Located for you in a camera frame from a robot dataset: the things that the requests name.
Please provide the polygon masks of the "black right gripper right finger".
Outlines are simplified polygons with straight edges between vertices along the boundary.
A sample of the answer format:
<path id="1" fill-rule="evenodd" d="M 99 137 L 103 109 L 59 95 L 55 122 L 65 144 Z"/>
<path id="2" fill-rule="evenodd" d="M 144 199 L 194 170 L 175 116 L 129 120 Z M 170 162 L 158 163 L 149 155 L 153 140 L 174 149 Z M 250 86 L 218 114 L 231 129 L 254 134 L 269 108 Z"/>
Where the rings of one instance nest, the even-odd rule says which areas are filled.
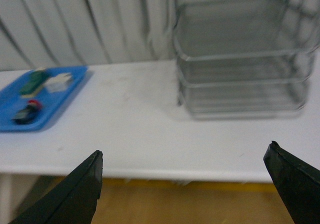
<path id="1" fill-rule="evenodd" d="M 288 213 L 296 224 L 320 222 L 320 171 L 276 141 L 269 144 L 264 164 Z"/>

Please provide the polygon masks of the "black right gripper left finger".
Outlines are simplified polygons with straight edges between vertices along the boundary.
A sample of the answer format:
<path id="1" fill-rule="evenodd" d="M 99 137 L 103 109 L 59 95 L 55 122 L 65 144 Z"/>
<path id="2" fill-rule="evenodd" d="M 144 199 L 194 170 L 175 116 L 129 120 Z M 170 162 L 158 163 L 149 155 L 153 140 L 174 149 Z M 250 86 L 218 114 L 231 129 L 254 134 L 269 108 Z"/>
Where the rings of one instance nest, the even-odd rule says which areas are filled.
<path id="1" fill-rule="evenodd" d="M 103 153 L 93 152 L 12 224 L 90 224 L 102 189 Z"/>

